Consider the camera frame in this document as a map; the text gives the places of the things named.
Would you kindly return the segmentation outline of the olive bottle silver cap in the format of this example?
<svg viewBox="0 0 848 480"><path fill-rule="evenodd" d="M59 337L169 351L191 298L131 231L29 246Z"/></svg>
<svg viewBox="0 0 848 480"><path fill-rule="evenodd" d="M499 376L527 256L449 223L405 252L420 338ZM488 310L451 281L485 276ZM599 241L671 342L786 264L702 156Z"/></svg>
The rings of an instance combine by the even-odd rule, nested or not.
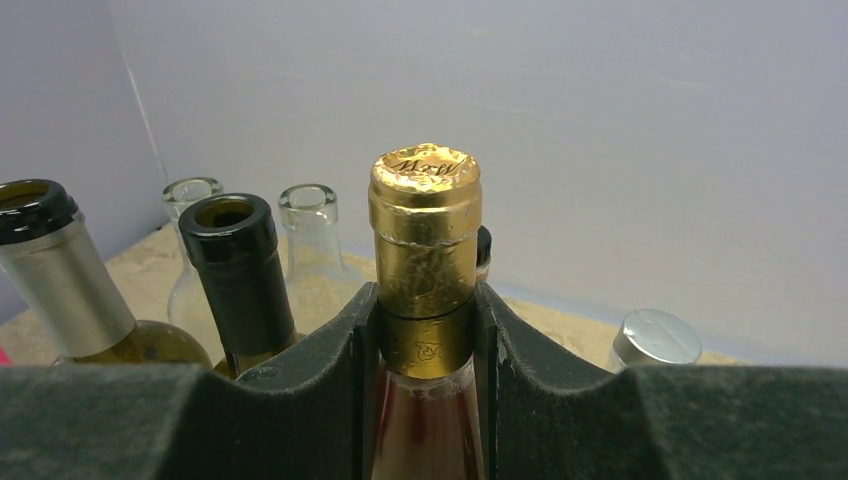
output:
<svg viewBox="0 0 848 480"><path fill-rule="evenodd" d="M56 181L2 184L1 266L42 322L60 364L211 365L186 331L134 316L77 202Z"/></svg>

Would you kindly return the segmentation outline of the dark green bottle black cap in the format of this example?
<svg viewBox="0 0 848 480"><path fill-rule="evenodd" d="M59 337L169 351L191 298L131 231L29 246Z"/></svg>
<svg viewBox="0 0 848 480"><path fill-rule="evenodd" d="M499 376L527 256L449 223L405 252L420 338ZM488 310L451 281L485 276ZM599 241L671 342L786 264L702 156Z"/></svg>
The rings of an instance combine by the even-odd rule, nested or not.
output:
<svg viewBox="0 0 848 480"><path fill-rule="evenodd" d="M178 230L210 305L224 359L235 379L298 341L269 204L248 193L200 200Z"/></svg>

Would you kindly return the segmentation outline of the large clear glass bottle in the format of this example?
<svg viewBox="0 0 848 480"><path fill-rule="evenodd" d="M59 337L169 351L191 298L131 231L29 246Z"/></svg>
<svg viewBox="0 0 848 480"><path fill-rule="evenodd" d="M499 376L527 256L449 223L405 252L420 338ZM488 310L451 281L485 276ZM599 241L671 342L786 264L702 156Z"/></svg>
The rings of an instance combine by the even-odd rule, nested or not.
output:
<svg viewBox="0 0 848 480"><path fill-rule="evenodd" d="M687 322L662 310L644 308L624 316L606 368L620 372L639 365L691 365L701 355L700 338Z"/></svg>

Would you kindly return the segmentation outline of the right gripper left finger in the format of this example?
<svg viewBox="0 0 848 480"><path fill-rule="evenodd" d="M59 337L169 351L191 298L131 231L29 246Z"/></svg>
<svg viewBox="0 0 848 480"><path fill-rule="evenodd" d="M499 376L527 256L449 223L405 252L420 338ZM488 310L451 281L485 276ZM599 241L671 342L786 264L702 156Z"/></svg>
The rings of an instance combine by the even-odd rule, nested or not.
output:
<svg viewBox="0 0 848 480"><path fill-rule="evenodd" d="M5 479L366 479L376 287L228 380L193 365L5 367Z"/></svg>

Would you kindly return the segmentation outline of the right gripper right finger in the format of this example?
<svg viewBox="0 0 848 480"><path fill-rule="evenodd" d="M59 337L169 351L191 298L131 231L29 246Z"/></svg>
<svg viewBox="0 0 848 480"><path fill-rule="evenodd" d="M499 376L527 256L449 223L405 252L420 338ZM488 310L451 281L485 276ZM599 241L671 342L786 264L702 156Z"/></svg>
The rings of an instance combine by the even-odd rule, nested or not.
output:
<svg viewBox="0 0 848 480"><path fill-rule="evenodd" d="M843 479L847 373L639 366L610 373L475 291L493 479Z"/></svg>

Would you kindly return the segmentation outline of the clear square glass bottle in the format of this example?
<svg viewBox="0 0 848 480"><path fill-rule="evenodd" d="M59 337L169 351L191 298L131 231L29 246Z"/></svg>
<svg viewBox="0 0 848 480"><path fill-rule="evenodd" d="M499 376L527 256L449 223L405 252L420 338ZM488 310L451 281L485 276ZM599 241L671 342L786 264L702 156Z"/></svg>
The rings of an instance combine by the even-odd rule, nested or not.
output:
<svg viewBox="0 0 848 480"><path fill-rule="evenodd" d="M182 271L171 289L167 315L169 322L191 334L205 349L213 365L224 359L224 351L214 317L196 269L188 259L180 234L180 215L191 205L223 192L222 184L210 177L189 177L167 185L162 203L176 233Z"/></svg>

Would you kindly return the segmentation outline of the clear round labelled bottle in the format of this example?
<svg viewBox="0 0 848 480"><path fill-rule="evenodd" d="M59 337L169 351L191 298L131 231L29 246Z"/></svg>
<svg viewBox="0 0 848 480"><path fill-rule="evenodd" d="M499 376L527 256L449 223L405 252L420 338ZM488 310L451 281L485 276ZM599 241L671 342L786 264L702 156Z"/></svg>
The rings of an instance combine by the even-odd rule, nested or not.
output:
<svg viewBox="0 0 848 480"><path fill-rule="evenodd" d="M491 264L492 236L490 231L481 225L477 231L476 250L476 282L487 280Z"/></svg>

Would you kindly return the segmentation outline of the red bottle gold cap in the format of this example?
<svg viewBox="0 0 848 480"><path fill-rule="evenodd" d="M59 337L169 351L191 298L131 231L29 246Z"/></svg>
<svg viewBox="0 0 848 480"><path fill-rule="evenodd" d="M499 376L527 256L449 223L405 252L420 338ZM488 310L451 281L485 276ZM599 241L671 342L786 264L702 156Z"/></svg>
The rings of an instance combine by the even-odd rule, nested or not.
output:
<svg viewBox="0 0 848 480"><path fill-rule="evenodd" d="M368 192L385 388L375 479L484 477L473 366L480 169L423 143L382 155Z"/></svg>

